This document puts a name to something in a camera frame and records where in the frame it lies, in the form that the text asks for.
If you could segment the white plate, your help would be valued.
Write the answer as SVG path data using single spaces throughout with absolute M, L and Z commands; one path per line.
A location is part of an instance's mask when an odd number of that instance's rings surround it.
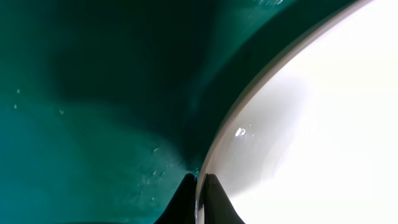
M 202 165 L 244 223 L 397 222 L 397 2 L 355 1 L 265 66 Z

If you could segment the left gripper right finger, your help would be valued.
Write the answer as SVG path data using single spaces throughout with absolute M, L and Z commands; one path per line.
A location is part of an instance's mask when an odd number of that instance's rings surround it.
M 204 224 L 244 224 L 214 174 L 207 174 L 205 177 L 202 204 Z

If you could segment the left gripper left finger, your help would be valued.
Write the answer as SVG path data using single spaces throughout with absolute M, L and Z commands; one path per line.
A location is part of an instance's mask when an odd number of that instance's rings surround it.
M 186 174 L 161 216 L 154 224 L 195 224 L 197 178 Z

